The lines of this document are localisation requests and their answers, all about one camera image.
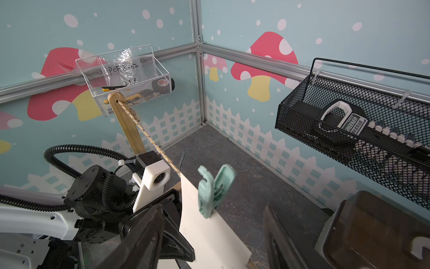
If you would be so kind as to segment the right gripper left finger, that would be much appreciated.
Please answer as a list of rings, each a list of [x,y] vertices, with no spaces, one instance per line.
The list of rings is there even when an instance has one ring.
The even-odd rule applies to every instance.
[[[161,253],[164,215],[161,205],[151,207],[99,269],[155,269]]]

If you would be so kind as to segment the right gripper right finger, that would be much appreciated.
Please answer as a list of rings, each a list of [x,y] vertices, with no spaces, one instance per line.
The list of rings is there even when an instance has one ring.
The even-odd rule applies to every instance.
[[[321,269],[322,258],[310,247],[295,242],[270,205],[263,213],[264,236],[271,269]]]

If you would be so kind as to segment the green clothespin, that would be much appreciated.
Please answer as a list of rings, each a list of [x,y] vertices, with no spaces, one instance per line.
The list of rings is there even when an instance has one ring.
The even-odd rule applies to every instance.
[[[203,177],[198,185],[199,212],[208,219],[226,199],[236,178],[236,171],[229,164],[224,164],[215,177],[202,165],[198,168],[198,172]]]

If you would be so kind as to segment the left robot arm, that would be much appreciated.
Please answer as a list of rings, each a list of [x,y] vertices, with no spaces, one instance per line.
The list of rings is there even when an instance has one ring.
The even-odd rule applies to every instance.
[[[80,173],[57,159],[57,154],[80,152],[106,156],[128,167],[140,189],[115,171],[93,165]],[[195,259],[194,248],[179,231],[182,204],[179,193],[163,191],[171,168],[150,151],[128,158],[96,146],[59,145],[44,158],[74,180],[66,194],[52,195],[1,188],[1,232],[46,235],[45,245],[32,239],[10,244],[1,238],[1,267],[72,269],[69,242],[105,243],[119,235],[120,245],[105,258],[102,269],[155,269],[159,260]]]

